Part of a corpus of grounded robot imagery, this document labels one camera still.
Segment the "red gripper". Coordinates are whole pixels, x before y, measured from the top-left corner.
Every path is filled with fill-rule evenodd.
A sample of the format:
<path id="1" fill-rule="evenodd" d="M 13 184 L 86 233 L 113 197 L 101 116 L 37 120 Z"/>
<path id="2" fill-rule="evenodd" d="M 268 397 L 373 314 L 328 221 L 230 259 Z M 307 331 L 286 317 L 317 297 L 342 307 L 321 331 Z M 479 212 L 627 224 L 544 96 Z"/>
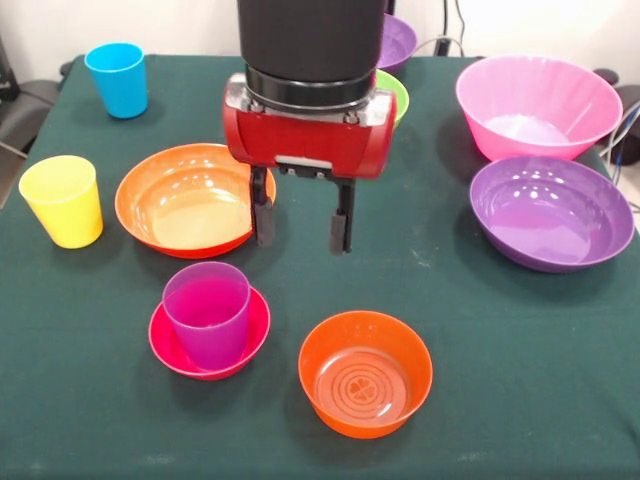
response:
<path id="1" fill-rule="evenodd" d="M 388 89 L 375 88 L 356 109 L 290 113 L 274 110 L 253 97 L 243 73 L 225 86 L 222 121 L 232 156 L 250 169 L 251 217 L 259 246 L 274 240 L 273 203 L 264 167 L 309 167 L 328 171 L 338 189 L 331 217 L 329 250 L 351 252 L 355 181 L 374 179 L 385 169 L 397 102 Z"/>

